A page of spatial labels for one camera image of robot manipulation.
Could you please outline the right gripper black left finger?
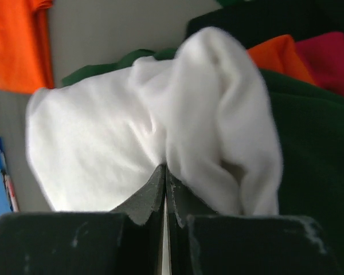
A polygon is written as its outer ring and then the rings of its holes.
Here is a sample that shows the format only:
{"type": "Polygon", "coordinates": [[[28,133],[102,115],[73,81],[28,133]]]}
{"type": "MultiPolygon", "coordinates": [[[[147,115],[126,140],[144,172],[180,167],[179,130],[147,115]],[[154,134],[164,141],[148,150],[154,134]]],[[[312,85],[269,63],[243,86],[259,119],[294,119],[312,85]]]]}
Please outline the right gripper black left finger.
{"type": "Polygon", "coordinates": [[[0,274],[158,274],[164,167],[106,212],[0,217],[0,274]]]}

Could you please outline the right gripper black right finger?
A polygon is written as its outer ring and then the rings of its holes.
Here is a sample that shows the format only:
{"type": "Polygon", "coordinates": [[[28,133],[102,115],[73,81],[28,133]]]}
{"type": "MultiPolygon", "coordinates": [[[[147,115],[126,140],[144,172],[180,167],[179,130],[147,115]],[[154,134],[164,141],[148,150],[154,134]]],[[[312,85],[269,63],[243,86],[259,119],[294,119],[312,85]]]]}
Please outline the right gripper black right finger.
{"type": "Polygon", "coordinates": [[[278,215],[219,214],[165,176],[172,274],[343,274],[340,165],[286,165],[278,215]]]}

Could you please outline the white t shirt pile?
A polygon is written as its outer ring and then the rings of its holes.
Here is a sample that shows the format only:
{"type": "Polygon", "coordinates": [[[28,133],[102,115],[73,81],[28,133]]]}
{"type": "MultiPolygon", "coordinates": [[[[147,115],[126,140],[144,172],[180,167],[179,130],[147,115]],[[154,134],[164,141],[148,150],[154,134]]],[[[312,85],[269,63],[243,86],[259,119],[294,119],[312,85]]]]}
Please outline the white t shirt pile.
{"type": "Polygon", "coordinates": [[[282,152],[264,80],[244,47],[207,27],[172,60],[61,89],[26,109],[26,158],[54,211],[112,210],[155,169],[223,215],[276,215],[282,152]]]}

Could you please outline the orange t shirt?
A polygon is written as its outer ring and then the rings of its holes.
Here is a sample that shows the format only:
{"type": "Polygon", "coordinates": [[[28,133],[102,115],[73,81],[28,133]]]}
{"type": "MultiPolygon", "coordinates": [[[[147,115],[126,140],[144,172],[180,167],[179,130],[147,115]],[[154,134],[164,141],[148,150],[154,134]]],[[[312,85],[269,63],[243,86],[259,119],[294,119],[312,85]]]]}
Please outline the orange t shirt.
{"type": "Polygon", "coordinates": [[[52,1],[0,0],[0,90],[53,88],[48,9],[52,1]]]}

